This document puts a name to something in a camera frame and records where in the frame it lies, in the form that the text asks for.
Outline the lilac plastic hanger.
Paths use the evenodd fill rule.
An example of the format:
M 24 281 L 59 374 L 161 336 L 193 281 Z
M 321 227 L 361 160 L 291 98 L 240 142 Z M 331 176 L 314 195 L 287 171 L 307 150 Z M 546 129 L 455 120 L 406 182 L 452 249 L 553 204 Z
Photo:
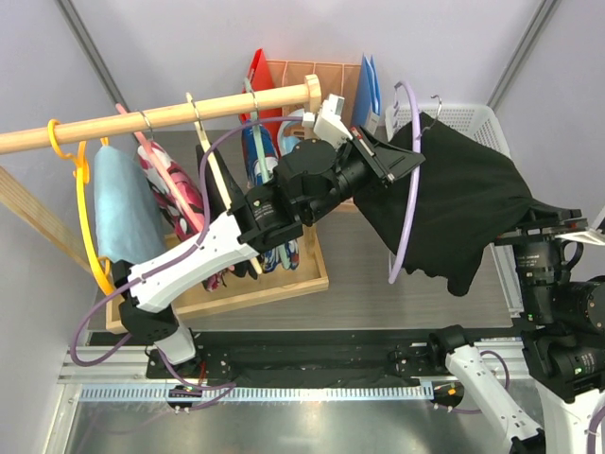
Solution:
M 414 153 L 421 154 L 422 153 L 423 134 L 427 131 L 430 131 L 433 128 L 433 125 L 439 119 L 439 115 L 440 115 L 441 109 L 442 109 L 442 100 L 439 95 L 433 95 L 431 97 L 432 99 L 438 100 L 438 108 L 437 108 L 436 116 L 433 120 L 433 123 L 430 126 L 421 128 L 421 114 L 420 114 L 420 108 L 418 105 L 417 97 L 416 97 L 415 92 L 412 89 L 411 85 L 407 81 L 400 80 L 394 86 L 394 90 L 395 90 L 394 103 L 393 103 L 393 109 L 395 111 L 394 114 L 397 114 L 398 109 L 399 109 L 399 107 L 398 107 L 398 105 L 399 105 L 398 90 L 400 88 L 403 88 L 406 91 L 406 96 L 407 96 L 409 109 L 410 109 L 410 113 L 411 113 L 412 151 Z M 409 244 L 409 240 L 410 240 L 413 220 L 415 218 L 416 204 L 417 204 L 417 198 L 418 198 L 418 194 L 419 194 L 420 175 L 421 175 L 421 171 L 418 167 L 416 167 L 411 172 L 408 196 L 407 196 L 407 202 L 406 202 L 406 211 L 405 211 L 402 231 L 400 234 L 400 239 L 399 239 L 399 243 L 398 243 L 398 247 L 397 247 L 397 252 L 396 252 L 396 255 L 394 255 L 394 260 L 391 260 L 391 258 L 389 258 L 388 282 L 391 285 L 396 282 L 396 280 L 399 276 L 399 273 L 401 272 L 402 268 L 404 267 L 404 261 L 406 258 L 406 252 L 407 252 L 407 248 L 408 248 L 408 244 Z

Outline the black trousers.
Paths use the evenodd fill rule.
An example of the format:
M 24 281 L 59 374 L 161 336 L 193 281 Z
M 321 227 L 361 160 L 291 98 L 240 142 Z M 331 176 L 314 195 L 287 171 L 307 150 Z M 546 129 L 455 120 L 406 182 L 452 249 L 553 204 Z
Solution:
M 468 293 L 484 249 L 524 221 L 579 215 L 535 199 L 513 161 L 441 122 L 421 138 L 420 182 L 406 272 L 443 277 Z

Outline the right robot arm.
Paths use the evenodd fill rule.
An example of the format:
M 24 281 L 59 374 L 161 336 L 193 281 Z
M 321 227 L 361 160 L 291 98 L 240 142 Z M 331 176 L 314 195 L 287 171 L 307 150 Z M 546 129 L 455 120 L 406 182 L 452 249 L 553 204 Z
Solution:
M 497 245 L 510 245 L 519 281 L 522 353 L 542 404 L 538 424 L 488 370 L 459 325 L 432 333 L 426 362 L 450 373 L 473 398 L 500 440 L 499 453 L 601 453 L 604 450 L 604 279 L 572 279 L 587 245 L 604 243 L 602 227 L 582 213 L 539 204 Z

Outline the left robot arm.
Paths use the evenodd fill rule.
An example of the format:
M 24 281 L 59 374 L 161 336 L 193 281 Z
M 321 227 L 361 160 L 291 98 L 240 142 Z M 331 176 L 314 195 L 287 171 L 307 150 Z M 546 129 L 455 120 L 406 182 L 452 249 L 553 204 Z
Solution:
M 303 235 L 304 227 L 358 192 L 387 188 L 417 169 L 422 154 L 353 129 L 338 146 L 301 141 L 279 161 L 272 178 L 238 196 L 195 237 L 127 269 L 118 289 L 121 322 L 129 334 L 153 343 L 182 378 L 197 373 L 200 354 L 191 331 L 171 305 L 211 275 Z

